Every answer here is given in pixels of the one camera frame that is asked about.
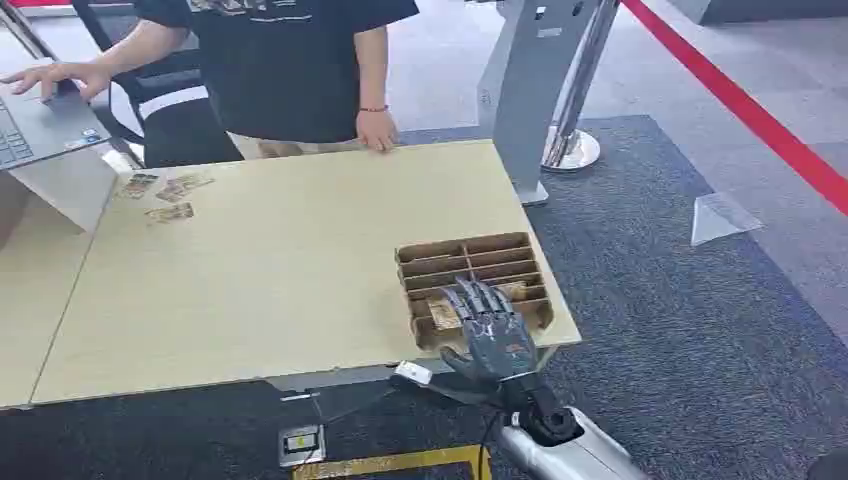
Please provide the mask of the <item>person's right hand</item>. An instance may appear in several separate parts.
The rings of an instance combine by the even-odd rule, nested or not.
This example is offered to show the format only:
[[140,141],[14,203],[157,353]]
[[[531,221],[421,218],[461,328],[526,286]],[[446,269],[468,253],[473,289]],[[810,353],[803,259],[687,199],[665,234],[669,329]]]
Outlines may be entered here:
[[47,102],[55,96],[57,86],[65,80],[79,81],[79,95],[83,101],[89,102],[95,96],[106,90],[111,83],[114,71],[109,65],[97,62],[86,63],[52,63],[36,66],[16,72],[1,79],[3,84],[15,84],[13,93],[20,95],[32,89],[35,85],[41,88],[41,99]]

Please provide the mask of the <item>person's left hand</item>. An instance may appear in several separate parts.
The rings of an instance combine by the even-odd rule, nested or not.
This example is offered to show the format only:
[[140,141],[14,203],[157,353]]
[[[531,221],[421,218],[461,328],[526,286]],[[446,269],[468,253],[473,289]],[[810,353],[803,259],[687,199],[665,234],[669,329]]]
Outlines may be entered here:
[[356,131],[359,142],[366,148],[387,153],[397,140],[397,128],[387,108],[361,109],[356,119]]

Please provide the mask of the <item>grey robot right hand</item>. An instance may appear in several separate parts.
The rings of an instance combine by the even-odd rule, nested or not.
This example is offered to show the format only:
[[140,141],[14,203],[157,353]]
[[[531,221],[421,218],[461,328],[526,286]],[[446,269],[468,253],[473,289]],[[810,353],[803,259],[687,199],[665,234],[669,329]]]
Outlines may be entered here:
[[454,371],[477,382],[504,382],[537,371],[537,348],[523,316],[506,294],[477,280],[456,279],[458,290],[441,293],[458,315],[469,354],[439,349]]

